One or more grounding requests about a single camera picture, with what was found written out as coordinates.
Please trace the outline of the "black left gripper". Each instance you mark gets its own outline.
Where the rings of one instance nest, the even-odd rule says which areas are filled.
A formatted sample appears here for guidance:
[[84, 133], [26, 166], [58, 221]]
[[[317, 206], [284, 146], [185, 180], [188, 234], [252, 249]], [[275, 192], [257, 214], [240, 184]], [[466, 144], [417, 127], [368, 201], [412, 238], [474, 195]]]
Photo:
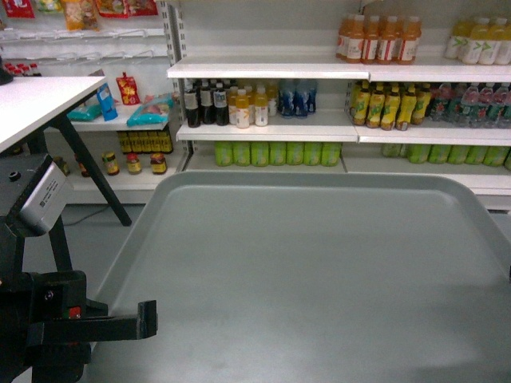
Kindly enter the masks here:
[[24, 273], [22, 289], [1, 290], [1, 378], [28, 368], [33, 379], [80, 379], [90, 344], [156, 335], [156, 300], [139, 302], [136, 315], [102, 317], [108, 305], [87, 298], [79, 270]]

